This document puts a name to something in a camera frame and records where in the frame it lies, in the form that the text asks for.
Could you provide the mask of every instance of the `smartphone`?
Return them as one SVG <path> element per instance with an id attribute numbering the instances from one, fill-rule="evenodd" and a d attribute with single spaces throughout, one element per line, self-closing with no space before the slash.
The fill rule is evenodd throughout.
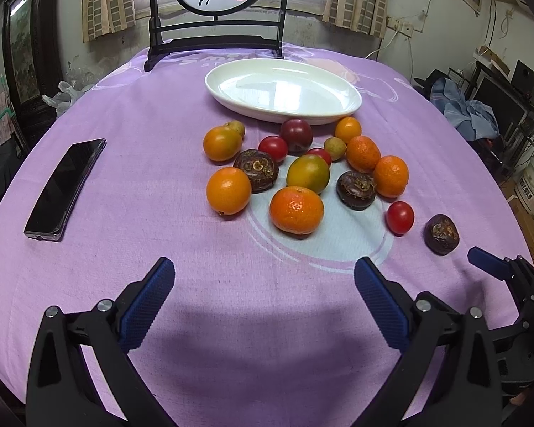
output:
<path id="1" fill-rule="evenodd" d="M 59 242 L 81 188 L 105 148 L 105 139 L 72 145 L 58 163 L 32 210 L 24 234 Z"/>

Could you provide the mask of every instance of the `yellow-green fruit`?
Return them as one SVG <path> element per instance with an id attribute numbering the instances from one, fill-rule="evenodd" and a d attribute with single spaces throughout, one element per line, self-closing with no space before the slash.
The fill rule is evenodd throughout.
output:
<path id="1" fill-rule="evenodd" d="M 325 141 L 325 151 L 330 154 L 333 162 L 336 162 L 345 155 L 346 143 L 342 139 L 333 136 Z"/>
<path id="2" fill-rule="evenodd" d="M 325 160 L 306 154 L 295 160 L 287 172 L 287 186 L 300 186 L 320 194 L 330 180 L 330 169 Z"/>
<path id="3" fill-rule="evenodd" d="M 226 123 L 225 126 L 237 131 L 242 138 L 245 136 L 245 127 L 239 120 L 232 120 L 231 122 Z"/>

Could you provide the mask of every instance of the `clear plastic bag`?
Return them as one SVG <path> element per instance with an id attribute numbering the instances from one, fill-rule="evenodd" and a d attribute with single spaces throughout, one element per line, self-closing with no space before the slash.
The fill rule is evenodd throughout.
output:
<path id="1" fill-rule="evenodd" d="M 45 94 L 41 97 L 48 106 L 55 108 L 57 118 L 60 118 L 67 109 L 77 102 L 77 99 L 81 98 L 93 86 L 87 85 L 79 91 L 74 88 L 75 82 L 72 83 L 61 81 L 59 82 L 60 93 L 57 93 L 53 98 Z"/>

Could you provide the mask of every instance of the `metal screw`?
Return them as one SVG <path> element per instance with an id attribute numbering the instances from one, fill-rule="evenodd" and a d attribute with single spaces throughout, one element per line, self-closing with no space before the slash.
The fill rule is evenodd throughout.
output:
<path id="1" fill-rule="evenodd" d="M 415 302 L 415 306 L 419 311 L 426 312 L 431 310 L 431 304 L 427 300 L 418 300 Z"/>
<path id="2" fill-rule="evenodd" d="M 479 307 L 473 307 L 468 312 L 474 319 L 482 318 L 482 310 Z"/>
<path id="3" fill-rule="evenodd" d="M 112 308 L 112 301 L 106 298 L 97 304 L 97 310 L 99 311 L 109 311 Z"/>
<path id="4" fill-rule="evenodd" d="M 57 313 L 59 312 L 59 309 L 55 306 L 53 307 L 49 307 L 47 310 L 46 310 L 46 316 L 48 318 L 53 318 L 55 315 L 57 315 Z"/>

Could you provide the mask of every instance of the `blue cloth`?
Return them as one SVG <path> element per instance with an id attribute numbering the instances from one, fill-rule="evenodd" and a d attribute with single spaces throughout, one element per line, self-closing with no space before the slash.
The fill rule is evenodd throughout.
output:
<path id="1" fill-rule="evenodd" d="M 437 80 L 429 100 L 467 141 L 494 139 L 499 135 L 493 108 L 475 99 L 466 101 L 451 79 Z"/>

